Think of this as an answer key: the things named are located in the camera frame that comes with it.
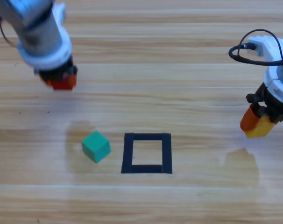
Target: cable connector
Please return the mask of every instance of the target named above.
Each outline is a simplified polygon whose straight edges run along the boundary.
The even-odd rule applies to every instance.
[[[250,49],[250,50],[255,50],[256,49],[256,45],[254,43],[243,43],[242,44],[244,46],[244,49]]]

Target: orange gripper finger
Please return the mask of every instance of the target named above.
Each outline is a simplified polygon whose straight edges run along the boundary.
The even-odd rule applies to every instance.
[[[244,132],[253,130],[257,126],[260,119],[261,118],[254,114],[252,108],[249,107],[240,122],[240,127]]]

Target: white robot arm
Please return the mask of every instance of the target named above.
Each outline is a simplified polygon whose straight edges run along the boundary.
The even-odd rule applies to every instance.
[[[24,62],[53,89],[72,90],[77,67],[63,27],[65,4],[54,0],[0,0],[0,17],[16,31]]]
[[[257,31],[272,34],[267,30]],[[276,124],[283,121],[283,39],[272,35],[249,37],[248,43],[235,46],[229,51],[230,57],[236,61],[268,66],[262,85],[256,93],[246,96],[251,105],[241,120],[241,129],[248,138],[264,137]],[[233,51],[240,48],[264,57],[265,61],[252,61],[233,55]],[[260,102],[264,102],[266,106],[260,105]]]

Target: wooden table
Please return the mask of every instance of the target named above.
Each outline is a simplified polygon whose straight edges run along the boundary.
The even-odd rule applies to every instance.
[[[283,123],[262,139],[239,125],[266,67],[227,54],[256,28],[283,38],[283,0],[65,2],[72,92],[0,33],[0,224],[283,224]],[[111,142],[99,164],[81,148],[94,130]],[[171,133],[173,174],[121,174],[128,132]],[[161,153],[134,143],[133,163]]]

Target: black tape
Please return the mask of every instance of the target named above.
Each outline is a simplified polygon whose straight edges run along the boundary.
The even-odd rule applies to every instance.
[[[133,141],[162,141],[162,165],[132,165]],[[122,174],[172,174],[171,134],[168,133],[125,133]]]

